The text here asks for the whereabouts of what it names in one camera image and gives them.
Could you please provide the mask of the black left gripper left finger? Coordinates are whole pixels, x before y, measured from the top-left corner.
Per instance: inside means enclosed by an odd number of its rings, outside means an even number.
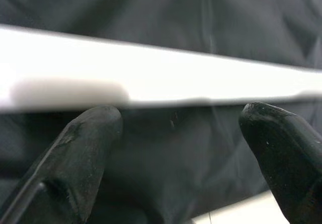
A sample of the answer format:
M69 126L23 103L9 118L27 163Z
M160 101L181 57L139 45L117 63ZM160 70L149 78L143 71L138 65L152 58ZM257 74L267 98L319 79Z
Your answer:
M122 127L121 113L112 106L72 120L4 202L1 223L85 223Z

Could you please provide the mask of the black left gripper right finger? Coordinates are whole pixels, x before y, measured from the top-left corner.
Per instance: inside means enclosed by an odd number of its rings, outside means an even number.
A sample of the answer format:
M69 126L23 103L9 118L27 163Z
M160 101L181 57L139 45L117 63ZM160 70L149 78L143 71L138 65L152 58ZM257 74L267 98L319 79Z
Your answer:
M321 135L302 117L253 102L241 132L289 223L321 223Z

